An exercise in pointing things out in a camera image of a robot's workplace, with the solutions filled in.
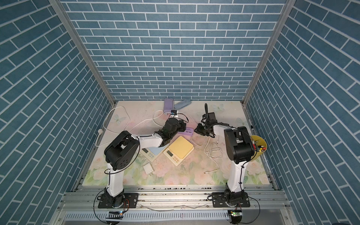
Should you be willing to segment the purple power strip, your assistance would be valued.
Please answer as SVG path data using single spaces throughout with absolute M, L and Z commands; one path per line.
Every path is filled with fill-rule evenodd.
M 191 127 L 187 127 L 186 130 L 184 131 L 184 135 L 186 136 L 192 136 L 194 134 L 194 129 Z

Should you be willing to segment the white charger adapter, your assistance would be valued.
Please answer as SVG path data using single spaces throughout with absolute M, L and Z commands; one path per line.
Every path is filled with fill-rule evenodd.
M 154 172 L 154 169 L 153 169 L 151 163 L 144 165 L 143 169 L 147 175 L 151 175 Z

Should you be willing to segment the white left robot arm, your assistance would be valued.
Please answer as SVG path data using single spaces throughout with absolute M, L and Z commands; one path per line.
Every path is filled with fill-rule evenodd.
M 122 131 L 104 150 L 110 177 L 106 193 L 110 197 L 121 197 L 124 191 L 124 170 L 133 163 L 140 150 L 166 146 L 178 132 L 185 129 L 186 124 L 183 120 L 169 118 L 162 129 L 151 135 L 137 136 Z

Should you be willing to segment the yellow top kitchen scale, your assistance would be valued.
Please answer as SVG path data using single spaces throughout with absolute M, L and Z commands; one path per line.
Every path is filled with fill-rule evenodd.
M 194 145 L 182 136 L 179 136 L 173 143 L 164 149 L 163 154 L 175 165 L 178 166 L 193 150 Z

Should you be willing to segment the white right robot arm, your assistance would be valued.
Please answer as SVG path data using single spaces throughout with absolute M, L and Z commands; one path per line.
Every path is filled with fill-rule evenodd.
M 246 164 L 251 161 L 255 154 L 247 128 L 244 126 L 233 127 L 227 123 L 218 122 L 215 113 L 206 112 L 195 132 L 206 137 L 224 139 L 227 156 L 232 162 L 225 193 L 230 196 L 243 194 Z

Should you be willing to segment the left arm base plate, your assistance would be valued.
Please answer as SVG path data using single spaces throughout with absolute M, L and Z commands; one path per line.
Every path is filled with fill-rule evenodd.
M 120 193 L 116 197 L 110 196 L 106 191 L 97 197 L 98 208 L 100 209 L 116 209 L 123 208 L 125 210 L 132 209 L 137 206 L 138 193 Z

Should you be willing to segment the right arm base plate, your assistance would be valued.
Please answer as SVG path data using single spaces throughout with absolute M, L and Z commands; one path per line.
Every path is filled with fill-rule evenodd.
M 242 192 L 213 192 L 210 199 L 214 208 L 248 208 L 250 207 L 248 194 Z

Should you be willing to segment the blue top kitchen scale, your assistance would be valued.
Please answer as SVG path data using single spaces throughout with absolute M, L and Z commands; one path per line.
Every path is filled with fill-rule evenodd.
M 149 147 L 142 148 L 140 153 L 146 157 L 150 162 L 153 162 L 165 149 L 166 147 Z

